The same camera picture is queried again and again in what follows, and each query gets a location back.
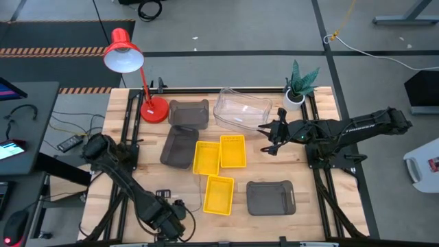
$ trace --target black floor mat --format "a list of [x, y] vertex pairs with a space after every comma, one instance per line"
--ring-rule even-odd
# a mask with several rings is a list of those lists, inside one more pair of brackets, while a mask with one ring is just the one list
[[10, 82], [60, 83], [61, 88], [119, 87], [121, 76], [102, 57], [0, 58], [0, 76]]
[[[103, 21], [102, 24], [111, 42], [111, 32], [121, 27], [130, 37], [135, 21]], [[1, 48], [17, 47], [106, 47], [99, 21], [61, 22], [14, 22], [3, 38]]]
[[[103, 24], [109, 36], [122, 27], [131, 37], [135, 22]], [[57, 81], [61, 88], [119, 87], [120, 74], [108, 69], [102, 59], [108, 43], [98, 21], [1, 23], [0, 35], [2, 30], [8, 31], [0, 43], [0, 76], [11, 82]], [[24, 56], [25, 51], [32, 56]]]

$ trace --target white object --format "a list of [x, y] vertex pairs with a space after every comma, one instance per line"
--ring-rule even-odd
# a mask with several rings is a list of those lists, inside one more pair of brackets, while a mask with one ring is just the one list
[[298, 110], [300, 106], [303, 104], [303, 102], [305, 101], [305, 96], [302, 97], [302, 100], [300, 102], [293, 102], [289, 100], [287, 96], [290, 91], [291, 89], [288, 89], [285, 96], [283, 97], [283, 101], [282, 101], [283, 108], [287, 110]]
[[[329, 43], [330, 43], [329, 37], [331, 37], [331, 36], [332, 36], [332, 35], [329, 34], [329, 35], [326, 35], [325, 37], [323, 37], [323, 43], [325, 43], [325, 44], [329, 44]], [[348, 47], [349, 49], [351, 49], [351, 50], [353, 50], [353, 51], [358, 51], [359, 53], [364, 54], [364, 55], [367, 55], [367, 56], [370, 56], [370, 57], [372, 57], [372, 58], [379, 58], [379, 59], [387, 59], [387, 60], [391, 60], [391, 61], [393, 61], [393, 62], [397, 62], [397, 63], [403, 65], [404, 67], [406, 67], [406, 68], [408, 68], [408, 69], [411, 69], [411, 70], [414, 70], [414, 71], [439, 69], [439, 67], [430, 67], [430, 68], [422, 68], [422, 69], [412, 68], [412, 67], [406, 65], [405, 63], [403, 63], [403, 62], [401, 62], [401, 61], [399, 61], [399, 60], [393, 59], [393, 58], [388, 58], [388, 57], [383, 57], [383, 56], [374, 56], [374, 55], [369, 54], [369, 53], [367, 53], [367, 52], [360, 51], [360, 50], [358, 50], [358, 49], [356, 49], [356, 48], [353, 48], [353, 47], [350, 47], [349, 45], [347, 45], [345, 42], [343, 42], [343, 40], [342, 40], [341, 38], [338, 38], [338, 36], [336, 36], [336, 38], [337, 38], [337, 39], [338, 39], [338, 40], [339, 40], [339, 41], [340, 41], [345, 47]]]
[[404, 155], [413, 186], [424, 193], [439, 193], [439, 138]]
[[145, 58], [135, 49], [114, 49], [104, 56], [105, 65], [118, 73], [130, 73], [140, 69]]

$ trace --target screen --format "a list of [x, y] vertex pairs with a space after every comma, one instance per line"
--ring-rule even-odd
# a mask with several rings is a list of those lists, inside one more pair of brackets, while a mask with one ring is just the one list
[[21, 98], [21, 96], [17, 92], [0, 83], [0, 100], [19, 98]]
[[5, 143], [0, 143], [0, 160], [14, 156], [16, 154], [20, 154], [24, 152], [23, 148], [20, 148], [17, 144], [12, 141], [8, 141]]
[[26, 97], [27, 94], [25, 92], [18, 89], [7, 80], [0, 78], [0, 101], [9, 99], [23, 99]]

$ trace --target white cable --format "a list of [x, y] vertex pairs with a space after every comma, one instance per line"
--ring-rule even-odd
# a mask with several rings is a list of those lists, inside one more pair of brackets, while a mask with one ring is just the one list
[[[323, 37], [323, 43], [325, 43], [325, 44], [329, 44], [329, 43], [330, 43], [328, 37], [332, 37], [332, 34], [329, 34], [329, 35], [326, 35], [325, 37]], [[349, 49], [351, 49], [351, 50], [353, 50], [353, 51], [358, 51], [359, 53], [364, 54], [364, 55], [367, 55], [367, 56], [370, 56], [370, 57], [372, 57], [372, 58], [380, 58], [380, 59], [391, 60], [391, 61], [393, 61], [393, 62], [397, 62], [397, 63], [403, 65], [404, 67], [406, 67], [406, 68], [408, 68], [408, 69], [411, 69], [411, 70], [414, 70], [414, 71], [439, 69], [439, 67], [430, 67], [430, 68], [422, 68], [422, 69], [412, 68], [412, 67], [406, 65], [405, 63], [403, 63], [403, 62], [401, 62], [401, 61], [398, 61], [398, 60], [396, 60], [396, 59], [393, 59], [393, 58], [388, 58], [388, 57], [383, 57], [383, 56], [374, 56], [374, 55], [369, 54], [369, 53], [367, 53], [367, 52], [360, 51], [360, 50], [358, 50], [358, 49], [356, 49], [356, 48], [354, 48], [354, 47], [350, 47], [350, 46], [349, 46], [348, 44], [346, 44], [341, 38], [338, 38], [338, 36], [336, 36], [336, 38], [337, 38], [337, 39], [338, 39], [338, 40], [339, 40], [339, 41], [340, 41], [345, 47], [348, 47]]]

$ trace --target white pot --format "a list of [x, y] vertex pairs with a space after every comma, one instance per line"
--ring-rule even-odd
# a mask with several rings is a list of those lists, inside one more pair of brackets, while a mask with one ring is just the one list
[[305, 101], [305, 96], [302, 95], [302, 100], [300, 102], [293, 102], [291, 100], [289, 100], [288, 98], [288, 93], [291, 91], [291, 89], [288, 89], [288, 91], [286, 92], [285, 96], [283, 97], [283, 108], [287, 109], [287, 110], [298, 110], [300, 108], [300, 106], [303, 104], [303, 102]]

